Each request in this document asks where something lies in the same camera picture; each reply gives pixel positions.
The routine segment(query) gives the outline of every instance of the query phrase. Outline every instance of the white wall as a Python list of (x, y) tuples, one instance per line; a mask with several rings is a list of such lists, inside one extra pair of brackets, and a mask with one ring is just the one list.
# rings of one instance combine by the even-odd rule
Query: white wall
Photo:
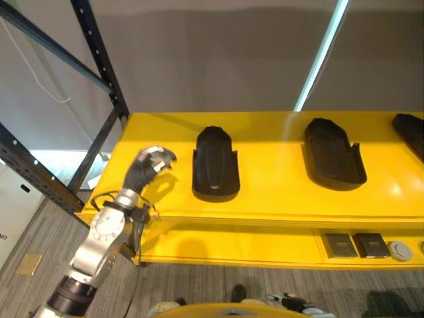
[[(130, 111), (291, 110), (336, 0), (95, 0), (92, 5)], [(18, 0), (22, 12), (93, 70), (68, 1)], [(352, 1), (305, 109), (423, 108), (421, 0)], [(37, 72), (48, 76), (17, 30)], [(94, 136), (106, 94), (50, 53)], [(0, 121), (29, 148), (86, 149), (66, 108), (34, 83), (0, 28)], [(119, 126), (105, 145), (111, 150)]]

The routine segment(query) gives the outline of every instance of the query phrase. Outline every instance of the metal shelving rack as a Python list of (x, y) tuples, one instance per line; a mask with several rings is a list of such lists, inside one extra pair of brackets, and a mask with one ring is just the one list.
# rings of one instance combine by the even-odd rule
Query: metal shelving rack
[(43, 45), (43, 47), (55, 54), (59, 59), (67, 63), (82, 76), (103, 89), (109, 94), (113, 109), (95, 137), (87, 155), (79, 165), (68, 186), (63, 184), (54, 174), (43, 166), (1, 123), (0, 158), (46, 197), (69, 213), (74, 219), (84, 224), (84, 226), (87, 226), (75, 215), (75, 213), (80, 212), (84, 206), (84, 202), (76, 193), (80, 189), (85, 176), (89, 172), (96, 155), (99, 153), (116, 120), (120, 120), (123, 128), (127, 122), (129, 110), (125, 103), (121, 88), (119, 87), (117, 77), (113, 71), (111, 61), (101, 38), (100, 30), (97, 26), (89, 1), (71, 0), (71, 4), (101, 77), (91, 71), (85, 64), (60, 46), (55, 40), (50, 38), (45, 32), (29, 21), (5, 0), (0, 0), (0, 16), (37, 43)]

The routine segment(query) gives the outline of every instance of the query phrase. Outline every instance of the yellow object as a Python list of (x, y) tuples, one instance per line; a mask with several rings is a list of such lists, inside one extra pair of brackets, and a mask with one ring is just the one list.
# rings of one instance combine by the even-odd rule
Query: yellow object
[(21, 263), (19, 264), (16, 274), (33, 276), (35, 271), (40, 265), (42, 255), (37, 254), (25, 254)]
[(253, 305), (247, 303), (202, 303), (187, 305), (171, 309), (155, 315), (156, 318), (216, 318), (233, 316), (231, 313), (243, 313), (242, 316), (258, 318), (306, 318), (309, 316), (294, 313), (285, 309), (267, 305)]
[[(420, 268), (424, 254), (424, 165), (392, 128), (393, 112), (135, 113), (91, 197), (122, 188), (141, 148), (160, 144), (178, 162), (143, 191), (160, 221), (145, 230), (143, 260), (294, 268)], [(413, 115), (423, 118), (422, 113)], [(313, 183), (303, 161), (303, 132), (315, 117), (331, 119), (360, 143), (368, 181), (352, 191)], [(209, 203), (191, 191), (198, 134), (222, 127), (238, 151), (240, 192)], [(89, 223), (86, 204), (78, 216)], [(321, 233), (374, 231), (404, 240), (414, 257), (328, 259)]]

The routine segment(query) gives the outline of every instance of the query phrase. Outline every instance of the yellow table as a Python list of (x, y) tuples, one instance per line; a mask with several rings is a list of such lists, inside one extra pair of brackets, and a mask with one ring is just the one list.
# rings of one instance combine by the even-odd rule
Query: yellow table
[[(160, 213), (146, 229), (143, 260), (299, 268), (424, 266), (424, 165), (392, 128), (390, 112), (135, 113), (92, 196), (122, 187), (136, 153), (160, 144), (174, 169), (143, 192)], [(422, 118), (423, 114), (413, 114)], [(315, 117), (333, 120), (360, 143), (368, 181), (352, 191), (313, 183), (303, 161), (303, 132)], [(238, 151), (241, 189), (231, 201), (208, 203), (191, 192), (193, 149), (209, 125), (222, 127)], [(88, 203), (79, 214), (89, 223)], [(408, 242), (414, 257), (328, 259), (321, 234), (381, 233)]]

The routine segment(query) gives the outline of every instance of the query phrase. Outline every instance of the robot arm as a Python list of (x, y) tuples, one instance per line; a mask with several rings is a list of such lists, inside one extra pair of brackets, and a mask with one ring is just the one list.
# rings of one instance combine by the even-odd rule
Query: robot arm
[(134, 211), (143, 187), (164, 168), (175, 154), (160, 146), (141, 150), (129, 168), (123, 189), (114, 202), (92, 220), (84, 242), (77, 249), (68, 271), (36, 318), (83, 317), (97, 289), (105, 281), (122, 245), (134, 231)]

